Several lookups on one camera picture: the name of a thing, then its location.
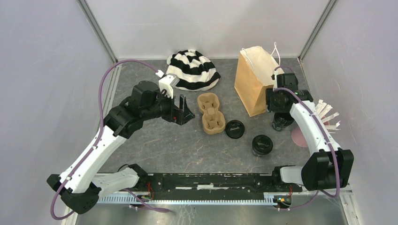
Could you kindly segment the brown cardboard cup carrier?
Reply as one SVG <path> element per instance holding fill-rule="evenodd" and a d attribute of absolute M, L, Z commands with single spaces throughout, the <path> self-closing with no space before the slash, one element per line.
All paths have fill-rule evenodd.
<path fill-rule="evenodd" d="M 205 133 L 214 135 L 225 130 L 226 122 L 220 112 L 220 101 L 214 93 L 203 93 L 197 98 L 199 111 L 202 113 L 202 125 Z"/>

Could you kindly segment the brown paper bag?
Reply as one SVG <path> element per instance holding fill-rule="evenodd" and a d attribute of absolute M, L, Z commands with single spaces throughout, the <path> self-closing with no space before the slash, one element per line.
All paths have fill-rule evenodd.
<path fill-rule="evenodd" d="M 262 46 L 240 50 L 234 88 L 250 117 L 267 111 L 266 89 L 274 87 L 271 75 L 278 66 Z"/>

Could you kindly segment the black coffee cup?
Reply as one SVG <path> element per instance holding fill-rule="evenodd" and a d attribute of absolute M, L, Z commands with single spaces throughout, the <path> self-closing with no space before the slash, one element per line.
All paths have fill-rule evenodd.
<path fill-rule="evenodd" d="M 294 119 L 287 112 L 277 112 L 274 114 L 274 119 L 271 123 L 272 128 L 276 131 L 282 131 L 286 127 L 290 126 L 294 122 Z"/>
<path fill-rule="evenodd" d="M 269 154 L 271 151 L 272 148 L 257 148 L 257 147 L 252 148 L 252 154 L 256 157 L 263 157 Z"/>

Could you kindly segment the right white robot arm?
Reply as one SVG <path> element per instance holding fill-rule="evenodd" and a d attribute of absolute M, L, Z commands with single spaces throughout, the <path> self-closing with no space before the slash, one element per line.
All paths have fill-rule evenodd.
<path fill-rule="evenodd" d="M 298 89 L 294 73 L 274 71 L 271 79 L 274 86 L 266 90 L 266 105 L 274 113 L 273 129 L 280 131 L 296 122 L 310 152 L 304 166 L 276 167 L 272 188 L 284 191 L 293 183 L 310 191 L 335 189 L 339 194 L 348 184 L 354 161 L 352 151 L 342 149 L 328 132 L 309 91 Z"/>

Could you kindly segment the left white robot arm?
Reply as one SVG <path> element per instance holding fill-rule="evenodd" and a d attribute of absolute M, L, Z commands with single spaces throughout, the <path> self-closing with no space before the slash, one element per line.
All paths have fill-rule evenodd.
<path fill-rule="evenodd" d="M 126 188 L 142 191 L 147 177 L 133 166 L 98 177 L 96 174 L 113 152 L 143 127 L 144 121 L 162 118 L 184 125 L 195 118 L 180 95 L 175 105 L 172 91 L 150 81 L 141 81 L 129 97 L 112 108 L 103 120 L 98 133 L 78 159 L 63 173 L 51 174 L 48 185 L 64 204 L 77 214 L 84 214 L 102 197 Z"/>

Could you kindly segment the pink straw holder cup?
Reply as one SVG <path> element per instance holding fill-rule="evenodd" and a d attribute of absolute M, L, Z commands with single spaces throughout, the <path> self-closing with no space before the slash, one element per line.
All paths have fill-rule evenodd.
<path fill-rule="evenodd" d="M 329 125 L 329 121 L 326 121 L 326 122 L 324 122 L 323 124 L 324 124 L 324 126 Z M 321 131 L 320 131 L 320 126 L 315 125 L 315 127 L 318 129 L 319 134 L 320 134 L 320 137 L 322 137 L 323 140 L 324 140 L 324 135 L 323 135 L 323 134 L 321 133 Z M 308 144 L 307 144 L 307 142 L 306 142 L 306 139 L 305 139 L 305 137 L 304 137 L 304 135 L 303 135 L 303 133 L 302 133 L 302 131 L 301 131 L 301 129 L 300 129 L 299 126 L 297 126 L 296 128 L 294 128 L 294 129 L 292 130 L 292 132 L 291 132 L 291 138 L 292 138 L 293 142 L 294 142 L 296 145 L 298 145 L 298 146 L 300 146 L 300 147 L 304 147 L 304 148 L 308 147 Z"/>

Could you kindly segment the black white striped cloth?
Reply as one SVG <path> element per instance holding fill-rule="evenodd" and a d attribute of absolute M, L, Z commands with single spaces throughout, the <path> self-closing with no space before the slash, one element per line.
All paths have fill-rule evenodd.
<path fill-rule="evenodd" d="M 207 91 L 220 80 L 214 63 L 194 49 L 178 51 L 167 58 L 167 74 L 176 75 L 176 88 L 186 91 Z"/>

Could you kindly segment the white wrapped straws bundle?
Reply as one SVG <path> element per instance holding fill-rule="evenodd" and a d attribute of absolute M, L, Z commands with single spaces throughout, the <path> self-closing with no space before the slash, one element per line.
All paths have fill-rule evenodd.
<path fill-rule="evenodd" d="M 321 119 L 322 124 L 330 133 L 335 133 L 336 131 L 340 130 L 339 126 L 341 121 L 338 121 L 335 124 L 330 123 L 333 119 L 340 115 L 339 112 L 331 112 L 332 109 L 332 105 L 327 104 L 322 99 L 319 99 L 315 106 L 316 113 Z"/>

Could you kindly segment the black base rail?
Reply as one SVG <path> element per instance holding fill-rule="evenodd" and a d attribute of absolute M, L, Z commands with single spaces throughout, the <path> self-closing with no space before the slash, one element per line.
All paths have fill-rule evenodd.
<path fill-rule="evenodd" d="M 265 193 L 302 192 L 297 184 L 279 182 L 269 173 L 152 173 L 139 178 L 134 193 L 154 200 L 262 200 Z"/>

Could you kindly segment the right aluminium frame post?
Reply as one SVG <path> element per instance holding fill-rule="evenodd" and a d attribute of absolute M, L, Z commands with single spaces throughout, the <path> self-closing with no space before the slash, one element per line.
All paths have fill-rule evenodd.
<path fill-rule="evenodd" d="M 305 58 L 305 56 L 308 54 L 312 44 L 314 43 L 314 41 L 316 40 L 316 38 L 318 37 L 319 33 L 321 32 L 325 22 L 327 21 L 327 19 L 329 18 L 330 14 L 332 13 L 334 7 L 336 6 L 336 4 L 338 3 L 338 0 L 328 0 L 325 8 L 323 9 L 320 17 L 318 18 L 313 30 L 310 33 L 310 36 L 308 37 L 307 41 L 304 44 L 304 47 L 302 48 L 299 56 L 298 56 L 298 60 L 300 62 L 303 61 L 303 59 Z"/>

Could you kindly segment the aluminium frame post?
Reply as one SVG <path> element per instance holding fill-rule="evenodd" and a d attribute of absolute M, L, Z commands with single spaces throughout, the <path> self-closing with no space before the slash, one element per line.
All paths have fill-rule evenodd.
<path fill-rule="evenodd" d="M 87 18 L 91 28 L 93 29 L 94 33 L 96 34 L 97 38 L 99 39 L 102 47 L 104 48 L 105 52 L 107 53 L 109 59 L 113 63 L 117 63 L 119 60 L 116 57 L 110 43 L 108 42 L 107 38 L 105 37 L 104 32 L 102 31 L 98 21 L 95 18 L 94 13 L 92 12 L 88 2 L 86 0 L 77 0 L 80 8 L 82 9 L 85 17 Z"/>
<path fill-rule="evenodd" d="M 303 61 L 303 59 L 305 58 L 305 56 L 308 54 L 312 44 L 314 43 L 314 41 L 316 40 L 316 38 L 318 37 L 319 33 L 321 32 L 325 22 L 327 21 L 327 19 L 329 18 L 330 14 L 332 13 L 334 7 L 336 6 L 336 4 L 338 3 L 338 0 L 328 0 L 325 8 L 323 9 L 320 17 L 318 18 L 313 30 L 310 33 L 310 36 L 308 37 L 307 41 L 304 44 L 304 47 L 302 48 L 299 56 L 298 56 L 298 60 L 300 62 Z"/>

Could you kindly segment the left aluminium frame post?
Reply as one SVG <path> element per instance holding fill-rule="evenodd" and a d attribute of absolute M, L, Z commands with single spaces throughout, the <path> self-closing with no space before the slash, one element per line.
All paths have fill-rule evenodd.
<path fill-rule="evenodd" d="M 113 63 L 117 63 L 119 60 L 116 57 L 110 43 L 108 42 L 107 38 L 105 37 L 104 32 L 102 31 L 98 21 L 95 18 L 94 13 L 92 12 L 88 2 L 86 0 L 77 0 L 80 8 L 82 9 L 85 17 L 87 18 L 91 28 L 93 29 L 94 33 L 96 34 L 97 38 L 99 39 L 102 47 L 104 48 L 105 52 L 107 53 L 109 59 Z"/>

